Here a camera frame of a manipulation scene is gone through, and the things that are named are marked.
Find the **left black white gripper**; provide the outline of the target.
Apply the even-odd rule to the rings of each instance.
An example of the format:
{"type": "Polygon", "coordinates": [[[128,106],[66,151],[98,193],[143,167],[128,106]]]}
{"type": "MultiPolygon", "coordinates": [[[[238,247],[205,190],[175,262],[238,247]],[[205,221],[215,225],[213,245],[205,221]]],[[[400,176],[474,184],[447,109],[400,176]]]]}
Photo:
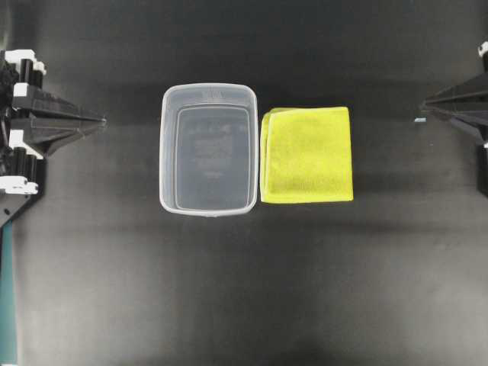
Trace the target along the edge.
{"type": "Polygon", "coordinates": [[[37,162],[58,149],[106,128],[106,118],[55,96],[43,87],[45,65],[33,50],[1,51],[1,192],[38,193],[37,162]],[[35,115],[76,120],[34,122],[35,115]]]}

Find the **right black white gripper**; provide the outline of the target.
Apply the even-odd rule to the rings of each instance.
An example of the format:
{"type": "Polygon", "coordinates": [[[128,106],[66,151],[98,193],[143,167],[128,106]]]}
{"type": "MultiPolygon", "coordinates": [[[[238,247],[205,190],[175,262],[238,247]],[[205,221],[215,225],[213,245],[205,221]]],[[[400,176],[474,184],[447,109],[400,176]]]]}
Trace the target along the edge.
{"type": "MultiPolygon", "coordinates": [[[[480,74],[459,85],[446,88],[422,103],[420,113],[423,117],[435,117],[449,122],[453,127],[472,136],[477,142],[487,141],[487,125],[470,122],[460,117],[445,114],[460,112],[487,112],[487,41],[478,47],[478,53],[483,60],[483,70],[480,74]]],[[[487,190],[487,144],[477,147],[477,187],[480,191],[487,190]]]]}

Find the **left teal robot arm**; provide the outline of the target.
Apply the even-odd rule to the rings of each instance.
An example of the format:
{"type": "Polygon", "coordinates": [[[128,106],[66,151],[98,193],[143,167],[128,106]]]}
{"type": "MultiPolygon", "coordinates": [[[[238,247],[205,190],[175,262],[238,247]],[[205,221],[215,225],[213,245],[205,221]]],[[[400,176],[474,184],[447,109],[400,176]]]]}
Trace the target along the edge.
{"type": "Polygon", "coordinates": [[[43,89],[33,50],[1,51],[1,363],[18,363],[12,222],[43,193],[47,158],[103,130],[104,116],[43,89]]]}

